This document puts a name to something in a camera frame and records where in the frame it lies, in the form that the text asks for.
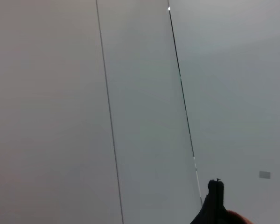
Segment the vertical line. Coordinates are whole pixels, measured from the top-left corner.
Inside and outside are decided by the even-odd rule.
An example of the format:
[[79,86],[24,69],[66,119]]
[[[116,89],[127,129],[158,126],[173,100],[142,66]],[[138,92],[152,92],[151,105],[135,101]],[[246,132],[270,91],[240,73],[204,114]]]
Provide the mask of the vertical line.
[[186,116],[187,116],[188,131],[189,131],[189,135],[190,135],[190,142],[191,142],[192,154],[193,154],[193,158],[194,158],[194,164],[195,164],[195,171],[196,171],[196,177],[197,177],[197,184],[198,184],[200,202],[201,202],[201,206],[202,206],[203,202],[202,202],[202,197],[201,197],[201,190],[200,190],[200,184],[199,184],[199,178],[198,178],[198,171],[197,171],[197,166],[196,166],[196,161],[195,161],[195,154],[194,154],[194,148],[193,148],[193,142],[192,142],[192,135],[191,135],[190,125],[189,125],[187,105],[186,105],[186,100],[185,100],[185,94],[184,94],[184,91],[183,91],[181,69],[180,69],[179,59],[178,59],[178,54],[177,54],[175,35],[174,35],[173,23],[172,23],[172,17],[171,17],[171,10],[169,10],[169,15],[170,15],[170,23],[171,23],[171,29],[172,29],[172,35],[173,35],[174,48],[175,48],[175,55],[176,55],[176,59],[177,59],[179,78],[180,78],[181,86],[182,86],[182,99],[183,99],[183,104],[184,104],[185,111],[186,111]]
[[109,88],[108,88],[108,78],[107,78],[107,72],[106,72],[105,54],[104,54],[104,47],[103,47],[103,38],[102,38],[101,23],[100,23],[99,12],[98,12],[98,0],[96,0],[95,2],[96,2],[96,6],[97,6],[97,13],[98,13],[98,29],[99,29],[99,36],[100,36],[100,40],[101,40],[102,55],[103,55],[103,63],[104,63],[104,72],[105,72],[105,81],[106,81],[106,88],[107,88],[107,98],[108,98],[108,106],[109,106],[109,114],[110,114],[110,123],[111,123],[111,132],[112,132],[113,149],[114,149],[114,156],[115,156],[115,166],[116,166],[116,174],[117,174],[117,184],[118,184],[118,191],[119,191],[120,212],[121,212],[122,224],[124,224],[123,209],[122,209],[122,200],[121,200],[121,190],[120,190],[120,183],[119,183],[119,172],[118,172],[118,165],[117,165],[118,163],[117,163],[116,147],[115,147],[115,140],[114,140],[113,121],[112,121],[112,113],[111,113],[111,106],[110,106],[110,95],[109,95]]

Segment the small label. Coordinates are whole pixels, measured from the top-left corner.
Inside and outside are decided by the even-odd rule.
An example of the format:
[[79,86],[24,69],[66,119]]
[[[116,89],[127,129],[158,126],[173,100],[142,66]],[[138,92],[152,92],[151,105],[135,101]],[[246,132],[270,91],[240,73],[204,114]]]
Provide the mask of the small label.
[[259,172],[259,178],[270,179],[271,178],[271,172],[260,171]]

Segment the black object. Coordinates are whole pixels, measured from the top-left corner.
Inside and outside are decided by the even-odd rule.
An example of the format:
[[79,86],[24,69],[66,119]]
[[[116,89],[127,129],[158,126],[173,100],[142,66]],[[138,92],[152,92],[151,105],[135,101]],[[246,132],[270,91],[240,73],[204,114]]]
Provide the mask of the black object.
[[223,182],[211,180],[208,188],[209,194],[191,224],[245,224],[243,219],[225,209]]

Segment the white wall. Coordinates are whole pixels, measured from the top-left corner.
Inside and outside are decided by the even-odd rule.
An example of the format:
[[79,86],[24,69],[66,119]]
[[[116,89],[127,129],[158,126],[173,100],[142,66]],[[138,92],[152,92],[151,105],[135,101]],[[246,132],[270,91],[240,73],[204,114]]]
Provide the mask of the white wall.
[[98,0],[125,224],[200,209],[165,0]]
[[0,224],[121,224],[95,0],[0,0]]
[[280,0],[170,3],[203,197],[280,224]]

